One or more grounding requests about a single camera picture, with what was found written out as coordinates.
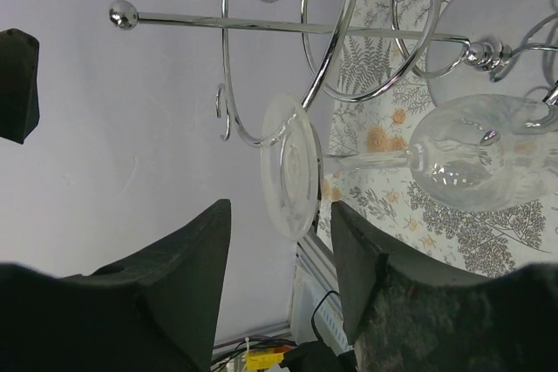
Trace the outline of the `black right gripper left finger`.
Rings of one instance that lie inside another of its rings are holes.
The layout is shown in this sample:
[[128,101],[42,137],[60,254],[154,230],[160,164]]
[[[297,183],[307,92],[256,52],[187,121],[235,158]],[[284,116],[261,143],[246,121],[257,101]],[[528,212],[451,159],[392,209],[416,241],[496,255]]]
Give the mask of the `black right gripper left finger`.
[[4,371],[207,371],[231,236],[217,200],[93,274],[1,266]]

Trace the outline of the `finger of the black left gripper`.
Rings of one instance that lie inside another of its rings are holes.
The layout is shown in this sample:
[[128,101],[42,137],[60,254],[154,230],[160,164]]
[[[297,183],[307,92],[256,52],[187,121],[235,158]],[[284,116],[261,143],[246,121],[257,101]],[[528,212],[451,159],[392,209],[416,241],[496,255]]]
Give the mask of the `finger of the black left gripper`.
[[1,138],[22,145],[40,119],[39,42],[11,28],[1,32]]

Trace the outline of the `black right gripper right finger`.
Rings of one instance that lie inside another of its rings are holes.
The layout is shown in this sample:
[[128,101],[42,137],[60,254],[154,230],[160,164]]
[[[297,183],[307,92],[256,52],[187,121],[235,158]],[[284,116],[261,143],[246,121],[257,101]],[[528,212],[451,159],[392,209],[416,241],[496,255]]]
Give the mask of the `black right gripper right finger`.
[[330,221],[344,332],[361,370],[556,370],[556,265],[490,279],[421,253],[343,202]]

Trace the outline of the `clear wine glass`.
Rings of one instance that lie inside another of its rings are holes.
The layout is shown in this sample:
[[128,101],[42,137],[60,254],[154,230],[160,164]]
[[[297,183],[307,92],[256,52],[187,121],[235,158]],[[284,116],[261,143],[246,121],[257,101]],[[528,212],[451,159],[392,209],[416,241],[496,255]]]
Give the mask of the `clear wine glass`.
[[466,212],[499,211],[557,190],[557,103],[479,94],[436,106],[402,151],[326,157],[290,96],[265,113],[261,173],[269,217],[290,240],[312,227],[324,159],[346,171],[406,167],[430,198]]

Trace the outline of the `floral patterned table mat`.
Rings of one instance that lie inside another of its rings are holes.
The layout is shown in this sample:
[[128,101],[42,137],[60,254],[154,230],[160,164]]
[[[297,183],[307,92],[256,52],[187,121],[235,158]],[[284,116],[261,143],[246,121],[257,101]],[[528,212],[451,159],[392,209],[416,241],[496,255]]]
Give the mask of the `floral patterned table mat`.
[[349,204],[406,245],[498,277],[557,260],[557,0],[358,0],[333,91],[317,236]]

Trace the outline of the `aluminium front frame rail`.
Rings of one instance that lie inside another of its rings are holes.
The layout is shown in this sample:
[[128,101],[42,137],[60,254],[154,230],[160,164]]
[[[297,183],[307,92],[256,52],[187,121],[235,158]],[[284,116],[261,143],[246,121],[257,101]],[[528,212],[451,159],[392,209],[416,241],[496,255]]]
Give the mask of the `aluminium front frame rail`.
[[347,348],[340,303],[326,292],[338,290],[333,254],[309,233],[298,243],[276,233],[233,232],[214,341],[216,354],[248,338],[316,339],[310,320],[337,352]]

